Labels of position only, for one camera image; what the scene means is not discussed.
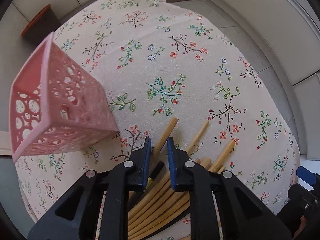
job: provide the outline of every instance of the blue gripper pad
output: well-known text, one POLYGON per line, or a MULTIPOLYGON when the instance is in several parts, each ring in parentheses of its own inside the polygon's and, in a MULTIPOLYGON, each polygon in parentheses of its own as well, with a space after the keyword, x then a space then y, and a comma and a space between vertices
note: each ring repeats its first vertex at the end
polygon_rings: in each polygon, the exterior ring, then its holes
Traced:
POLYGON ((178 163, 175 163, 175 157, 176 154, 176 148, 174 147, 174 141, 172 137, 169 137, 167 140, 167 147, 168 147, 168 162, 169 162, 169 171, 170 171, 170 180, 171 180, 171 186, 173 190, 176 190, 177 188, 177 165, 178 163))
POLYGON ((308 183, 310 186, 316 184, 316 175, 308 171, 305 167, 300 166, 296 171, 297 176, 308 183))
POLYGON ((142 186, 146 188, 149 176, 149 163, 151 156, 151 138, 147 137, 144 142, 144 147, 146 147, 146 158, 144 160, 143 169, 142 169, 142 186))

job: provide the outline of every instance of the round table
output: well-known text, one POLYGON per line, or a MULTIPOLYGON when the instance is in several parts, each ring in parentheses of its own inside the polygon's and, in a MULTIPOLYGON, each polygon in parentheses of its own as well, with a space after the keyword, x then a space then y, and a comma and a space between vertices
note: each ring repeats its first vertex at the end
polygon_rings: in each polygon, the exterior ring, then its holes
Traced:
MULTIPOLYGON (((300 166, 296 140, 254 66, 203 16, 163 0, 98 0, 56 32, 54 42, 105 89, 119 132, 81 151, 23 156, 22 195, 37 221, 88 169, 103 172, 154 146, 172 116, 185 149, 208 119, 192 159, 235 151, 224 165, 277 214, 300 166)), ((166 150, 159 159, 167 162, 166 150)), ((190 233, 185 217, 154 239, 190 233)))

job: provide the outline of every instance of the pink plastic basket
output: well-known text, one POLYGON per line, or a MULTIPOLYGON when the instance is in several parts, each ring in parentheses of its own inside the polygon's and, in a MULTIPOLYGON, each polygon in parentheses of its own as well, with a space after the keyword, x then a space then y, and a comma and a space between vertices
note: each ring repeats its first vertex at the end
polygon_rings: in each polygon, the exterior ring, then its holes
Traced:
POLYGON ((14 162, 22 155, 77 151, 118 130, 101 84, 53 36, 39 44, 11 86, 14 162))

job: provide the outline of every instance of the metal screw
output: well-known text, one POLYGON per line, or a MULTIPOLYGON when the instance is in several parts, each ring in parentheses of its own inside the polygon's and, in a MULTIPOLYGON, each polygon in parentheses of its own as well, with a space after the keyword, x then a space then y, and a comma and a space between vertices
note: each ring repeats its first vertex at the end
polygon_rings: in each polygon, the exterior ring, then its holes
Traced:
POLYGON ((225 177, 226 179, 230 179, 232 177, 232 173, 230 171, 224 171, 222 173, 223 177, 225 177))
POLYGON ((96 175, 96 172, 93 171, 93 170, 90 170, 90 171, 87 171, 87 172, 85 173, 85 175, 86 175, 88 178, 92 178, 92 177, 94 177, 94 176, 96 175))
POLYGON ((195 163, 193 161, 187 161, 184 163, 184 165, 188 168, 192 168, 195 166, 195 163))
POLYGON ((123 166, 126 168, 132 167, 133 166, 133 162, 132 161, 126 161, 123 163, 123 166))

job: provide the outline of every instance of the bundle of chopsticks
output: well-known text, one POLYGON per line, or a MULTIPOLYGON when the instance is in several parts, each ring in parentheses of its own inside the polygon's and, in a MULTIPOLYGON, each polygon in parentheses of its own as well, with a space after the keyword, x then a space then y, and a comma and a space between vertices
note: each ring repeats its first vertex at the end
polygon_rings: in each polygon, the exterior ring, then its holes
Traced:
MULTIPOLYGON (((160 153, 177 122, 177 118, 170 120, 160 140, 153 149, 153 159, 160 153)), ((209 122, 206 121, 202 125, 199 132, 186 148, 185 151, 189 155, 192 153, 193 147, 205 131, 208 123, 209 122)), ((202 160, 196 159, 195 162, 200 163, 200 165, 209 171, 221 173, 225 169, 223 163, 233 150, 234 145, 234 141, 228 142, 213 164, 211 163, 211 159, 207 157, 202 160)), ((157 184, 152 185, 152 183, 149 183, 148 185, 150 186, 150 184, 152 187, 148 193, 129 211, 129 240, 141 240, 154 234, 181 215, 190 206, 188 192, 174 192, 172 190, 169 171, 165 173, 157 184)))

